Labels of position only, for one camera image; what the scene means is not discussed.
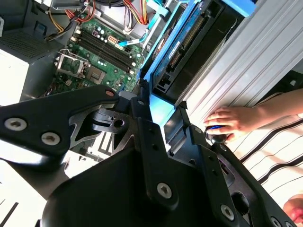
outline black cable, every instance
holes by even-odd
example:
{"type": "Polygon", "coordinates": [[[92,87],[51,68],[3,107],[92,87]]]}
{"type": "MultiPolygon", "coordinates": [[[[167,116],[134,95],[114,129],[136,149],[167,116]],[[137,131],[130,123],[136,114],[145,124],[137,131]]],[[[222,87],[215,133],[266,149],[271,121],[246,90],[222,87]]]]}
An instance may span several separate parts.
{"type": "Polygon", "coordinates": [[[62,32],[51,34],[50,36],[45,38],[45,41],[50,42],[52,40],[60,38],[65,33],[67,33],[73,27],[73,24],[76,23],[76,19],[78,18],[78,14],[79,14],[79,12],[75,12],[75,16],[70,20],[68,26],[66,26],[66,28],[62,32]]]}

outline light blue plastic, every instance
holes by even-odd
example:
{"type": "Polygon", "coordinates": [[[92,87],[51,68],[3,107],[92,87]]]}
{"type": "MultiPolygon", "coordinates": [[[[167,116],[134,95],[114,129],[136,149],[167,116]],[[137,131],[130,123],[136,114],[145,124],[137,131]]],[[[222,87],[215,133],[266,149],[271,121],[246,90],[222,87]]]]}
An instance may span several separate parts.
{"type": "MultiPolygon", "coordinates": [[[[175,106],[152,93],[151,75],[153,74],[153,72],[156,70],[156,68],[158,67],[158,65],[162,61],[163,56],[166,54],[167,50],[169,49],[169,47],[173,43],[175,37],[178,35],[181,28],[186,23],[187,18],[190,16],[193,9],[195,8],[195,6],[200,1],[201,0],[192,0],[192,1],[189,2],[188,0],[186,0],[186,1],[181,0],[181,1],[178,2],[178,5],[175,8],[175,10],[172,12],[172,15],[174,15],[177,12],[177,9],[180,6],[180,4],[188,3],[188,6],[186,7],[185,11],[181,15],[181,17],[178,20],[177,24],[175,25],[173,31],[171,32],[169,38],[165,42],[162,50],[160,51],[160,53],[158,54],[155,61],[152,63],[152,65],[150,66],[149,70],[147,71],[147,73],[145,74],[145,77],[144,77],[144,79],[147,80],[150,83],[150,109],[151,109],[152,120],[153,120],[153,122],[155,122],[159,126],[163,126],[169,120],[169,118],[175,112],[175,106]]],[[[173,16],[171,16],[169,21],[166,23],[166,26],[164,27],[163,31],[161,32],[157,41],[155,42],[156,44],[159,43],[159,41],[161,40],[161,37],[163,36],[164,31],[166,30],[166,28],[167,28],[169,22],[172,20],[172,18],[173,18],[173,16]]],[[[156,48],[156,46],[157,46],[156,44],[151,49],[150,53],[152,53],[154,48],[156,48]]]]}
{"type": "Polygon", "coordinates": [[[256,6],[251,0],[222,0],[244,17],[250,16],[256,6]]]}
{"type": "MultiPolygon", "coordinates": [[[[223,0],[223,1],[245,17],[251,15],[255,9],[255,5],[250,0],[223,0]]],[[[173,31],[171,32],[170,36],[168,37],[167,41],[165,42],[162,50],[159,52],[158,56],[156,57],[156,59],[154,60],[154,62],[152,63],[149,70],[147,71],[147,73],[144,76],[144,79],[147,80],[150,84],[150,109],[151,109],[152,120],[153,120],[153,122],[158,124],[160,127],[164,126],[164,124],[173,115],[173,113],[175,112],[175,106],[172,103],[169,103],[168,101],[163,100],[162,98],[160,98],[157,95],[152,93],[153,85],[152,85],[151,76],[153,75],[153,73],[155,72],[157,67],[161,64],[163,57],[166,55],[168,49],[173,44],[176,36],[180,33],[183,25],[186,23],[187,19],[189,18],[189,16],[195,9],[196,5],[201,4],[201,6],[202,6],[203,2],[204,1],[201,1],[201,0],[181,0],[178,2],[175,10],[172,12],[172,16],[169,18],[168,22],[166,23],[166,26],[164,27],[163,31],[160,33],[157,41],[155,42],[155,45],[153,46],[149,55],[146,57],[145,62],[143,63],[143,66],[144,66],[146,61],[151,57],[151,54],[153,53],[157,44],[160,42],[161,38],[163,37],[164,31],[167,30],[168,24],[173,19],[173,16],[177,12],[178,7],[180,7],[180,4],[187,3],[188,5],[187,5],[185,11],[179,18],[173,31]]]]}

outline silver screw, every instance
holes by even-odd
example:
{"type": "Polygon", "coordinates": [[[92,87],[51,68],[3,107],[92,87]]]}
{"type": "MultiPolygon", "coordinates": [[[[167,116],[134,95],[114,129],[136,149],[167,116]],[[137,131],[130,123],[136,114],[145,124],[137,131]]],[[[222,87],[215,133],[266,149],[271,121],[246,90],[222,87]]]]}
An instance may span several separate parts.
{"type": "Polygon", "coordinates": [[[60,136],[53,132],[46,132],[41,136],[41,140],[46,145],[54,146],[60,142],[60,136]]]}
{"type": "Polygon", "coordinates": [[[27,127],[27,123],[26,121],[24,121],[21,118],[9,118],[4,122],[4,126],[9,129],[9,130],[13,130],[13,131],[22,131],[24,129],[26,129],[27,127]]]}
{"type": "Polygon", "coordinates": [[[235,215],[233,214],[233,211],[224,204],[221,205],[221,212],[229,221],[233,221],[235,219],[235,215]]]}
{"type": "Polygon", "coordinates": [[[169,199],[172,196],[170,187],[165,183],[159,183],[157,185],[158,193],[165,199],[169,199]]]}
{"type": "Polygon", "coordinates": [[[195,130],[200,134],[202,133],[201,129],[199,129],[198,127],[195,127],[195,130]]]}
{"type": "Polygon", "coordinates": [[[280,222],[275,217],[271,217],[271,222],[274,224],[275,227],[282,227],[280,222]]]}
{"type": "Polygon", "coordinates": [[[144,105],[144,102],[142,102],[141,100],[138,100],[138,103],[139,103],[140,105],[144,105]]]}
{"type": "Polygon", "coordinates": [[[286,224],[286,227],[293,227],[293,225],[290,224],[288,221],[286,221],[285,224],[286,224]]]}
{"type": "Polygon", "coordinates": [[[223,144],[220,144],[220,148],[224,151],[227,151],[226,147],[223,144]]]}

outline striped shirt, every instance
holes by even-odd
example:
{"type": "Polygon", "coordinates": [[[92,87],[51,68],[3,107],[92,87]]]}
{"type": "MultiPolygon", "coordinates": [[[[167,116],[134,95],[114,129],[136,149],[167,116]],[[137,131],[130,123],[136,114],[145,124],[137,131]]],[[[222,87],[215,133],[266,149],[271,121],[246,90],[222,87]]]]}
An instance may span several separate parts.
{"type": "Polygon", "coordinates": [[[279,119],[227,146],[281,208],[303,193],[303,114],[279,119]]]}

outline black metal bracket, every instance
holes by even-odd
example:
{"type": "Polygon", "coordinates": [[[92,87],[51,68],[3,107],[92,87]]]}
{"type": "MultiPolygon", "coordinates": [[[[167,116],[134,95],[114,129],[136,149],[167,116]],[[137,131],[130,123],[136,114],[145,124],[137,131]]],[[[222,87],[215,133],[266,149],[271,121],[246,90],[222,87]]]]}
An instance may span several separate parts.
{"type": "Polygon", "coordinates": [[[294,226],[224,145],[207,144],[190,124],[185,103],[165,126],[173,150],[169,157],[160,127],[152,122],[148,87],[141,81],[139,95],[130,100],[95,86],[0,108],[0,158],[14,163],[58,168],[71,146],[100,131],[115,134],[110,158],[55,190],[43,226],[95,226],[99,220],[90,215],[96,212],[105,225],[114,226],[200,226],[205,221],[205,226],[263,227],[271,218],[294,226]],[[234,200],[235,190],[248,197],[248,221],[234,200]]]}
{"type": "MultiPolygon", "coordinates": [[[[179,114],[179,117],[176,115],[173,115],[168,123],[178,125],[180,122],[185,122],[183,126],[178,125],[178,128],[184,130],[185,139],[181,147],[174,146],[172,148],[175,150],[169,153],[173,159],[192,164],[204,175],[208,197],[216,219],[221,223],[226,221],[220,219],[222,213],[219,207],[224,204],[233,213],[238,212],[238,220],[225,222],[225,226],[238,226],[239,223],[241,223],[240,226],[243,223],[254,227],[273,226],[272,218],[281,226],[292,223],[226,145],[215,143],[210,146],[205,140],[204,133],[198,127],[188,126],[187,115],[182,120],[180,119],[182,115],[179,114]],[[246,211],[243,211],[243,207],[239,205],[237,195],[245,198],[242,202],[247,203],[245,204],[246,211]]],[[[180,131],[175,131],[175,137],[179,133],[180,131]]],[[[168,135],[172,137],[171,131],[168,131],[168,135]]]]}
{"type": "Polygon", "coordinates": [[[113,108],[118,100],[118,94],[100,85],[4,106],[0,110],[0,157],[57,168],[68,149],[77,144],[84,118],[97,109],[113,108]]]}

